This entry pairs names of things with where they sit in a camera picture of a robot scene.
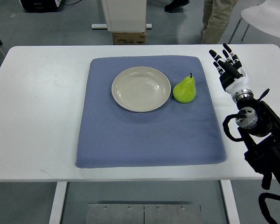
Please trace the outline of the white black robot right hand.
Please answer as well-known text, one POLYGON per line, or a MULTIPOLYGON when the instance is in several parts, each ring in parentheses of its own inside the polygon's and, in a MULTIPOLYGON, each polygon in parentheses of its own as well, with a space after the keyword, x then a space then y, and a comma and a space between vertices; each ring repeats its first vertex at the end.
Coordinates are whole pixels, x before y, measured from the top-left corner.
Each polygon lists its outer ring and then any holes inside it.
POLYGON ((250 79, 238 58, 238 55, 227 45, 223 44, 224 49, 220 56, 214 50, 210 50, 209 54, 214 59, 213 65, 219 73, 219 80, 225 92, 231 95, 232 100, 237 103, 242 98, 253 97, 250 88, 250 79))

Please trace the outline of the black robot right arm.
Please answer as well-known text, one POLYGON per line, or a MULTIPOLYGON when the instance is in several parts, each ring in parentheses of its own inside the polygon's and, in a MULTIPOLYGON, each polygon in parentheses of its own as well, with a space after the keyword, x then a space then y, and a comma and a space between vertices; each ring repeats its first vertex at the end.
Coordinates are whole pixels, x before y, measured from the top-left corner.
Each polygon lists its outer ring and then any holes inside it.
MULTIPOLYGON (((255 172, 262 174, 262 188, 269 190, 272 178, 280 184, 280 118, 262 98, 269 90, 265 90, 259 99, 253 97, 248 90, 240 90, 235 94, 238 113, 228 115, 223 122, 226 136, 234 142, 244 142, 247 147, 245 160, 255 172)), ((280 196, 272 193, 259 195, 259 207, 265 220, 274 224, 266 204, 266 199, 280 201, 280 196)))

